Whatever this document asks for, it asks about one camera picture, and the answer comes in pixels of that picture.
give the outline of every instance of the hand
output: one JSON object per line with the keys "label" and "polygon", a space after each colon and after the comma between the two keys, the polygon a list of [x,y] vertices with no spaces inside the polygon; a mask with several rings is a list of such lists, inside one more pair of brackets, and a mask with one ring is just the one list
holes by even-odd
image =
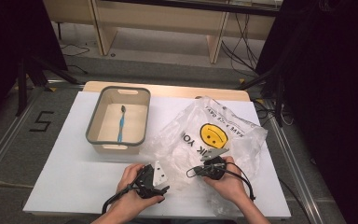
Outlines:
{"label": "hand", "polygon": [[[230,156],[224,157],[223,160],[234,163],[234,159]],[[227,169],[237,175],[241,175],[241,170],[233,164],[227,164]],[[219,180],[213,180],[204,176],[203,180],[226,200],[235,203],[236,200],[243,198],[242,196],[249,198],[242,180],[234,175],[225,173]]]}
{"label": "hand", "polygon": [[[126,188],[137,176],[144,166],[142,164],[132,164],[128,166],[117,185],[116,192]],[[141,198],[134,189],[124,194],[119,200],[112,203],[109,210],[93,223],[125,223],[135,218],[146,207],[159,203],[164,200],[163,196],[155,196],[149,199]]]}

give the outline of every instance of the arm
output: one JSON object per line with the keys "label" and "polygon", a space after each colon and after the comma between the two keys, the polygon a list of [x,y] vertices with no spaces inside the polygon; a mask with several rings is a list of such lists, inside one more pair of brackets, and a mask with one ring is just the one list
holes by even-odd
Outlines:
{"label": "arm", "polygon": [[[232,157],[223,158],[226,162],[234,163]],[[237,175],[241,171],[234,165],[228,164],[227,169]],[[224,174],[220,180],[212,180],[203,177],[204,181],[213,187],[224,199],[233,202],[243,213],[249,223],[269,223],[264,215],[258,210],[246,193],[242,180],[234,175]]]}
{"label": "arm", "polygon": [[[127,187],[135,177],[139,170],[144,166],[142,164],[132,164],[128,166],[117,185],[117,192]],[[93,224],[117,224],[125,223],[135,218],[146,207],[161,202],[163,196],[155,196],[149,199],[142,199],[134,189],[124,194],[119,200],[112,203],[109,210],[96,219]]]}

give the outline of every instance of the forearm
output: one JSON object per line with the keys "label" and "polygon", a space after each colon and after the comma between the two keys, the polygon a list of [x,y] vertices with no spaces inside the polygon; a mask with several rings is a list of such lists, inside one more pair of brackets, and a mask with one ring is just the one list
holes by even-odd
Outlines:
{"label": "forearm", "polygon": [[241,210],[246,220],[252,223],[269,223],[269,221],[264,217],[264,215],[258,210],[255,204],[246,196],[238,197],[239,200],[234,202],[237,207]]}

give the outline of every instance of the person's right hand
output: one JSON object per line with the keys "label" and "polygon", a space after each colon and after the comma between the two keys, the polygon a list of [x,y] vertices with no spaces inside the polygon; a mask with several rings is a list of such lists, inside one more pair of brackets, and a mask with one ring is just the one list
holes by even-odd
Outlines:
{"label": "person's right hand", "polygon": [[[234,159],[230,156],[224,157],[223,160],[226,162],[234,163]],[[227,164],[227,169],[237,175],[241,175],[241,170],[233,164]],[[235,203],[236,200],[243,199],[243,196],[249,198],[246,194],[242,180],[234,175],[225,173],[219,180],[213,180],[207,176],[204,176],[203,180],[212,188],[214,188],[226,200]]]}

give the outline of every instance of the white tabletop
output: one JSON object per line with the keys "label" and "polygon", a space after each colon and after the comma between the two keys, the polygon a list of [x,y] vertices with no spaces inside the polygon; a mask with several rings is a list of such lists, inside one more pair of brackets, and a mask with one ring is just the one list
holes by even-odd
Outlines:
{"label": "white tabletop", "polygon": [[[36,215],[100,214],[103,203],[115,193],[124,168],[136,161],[150,162],[141,155],[102,155],[95,151],[86,139],[86,130],[98,97],[98,92],[78,93],[24,212]],[[158,133],[193,101],[152,96],[146,138]],[[259,123],[253,103],[218,102],[238,117]],[[266,217],[291,216],[266,144],[262,146],[260,168],[252,185],[257,197],[255,204]],[[206,196],[197,186],[182,191],[169,189],[164,196],[163,203],[145,209],[140,217],[216,218]]]}

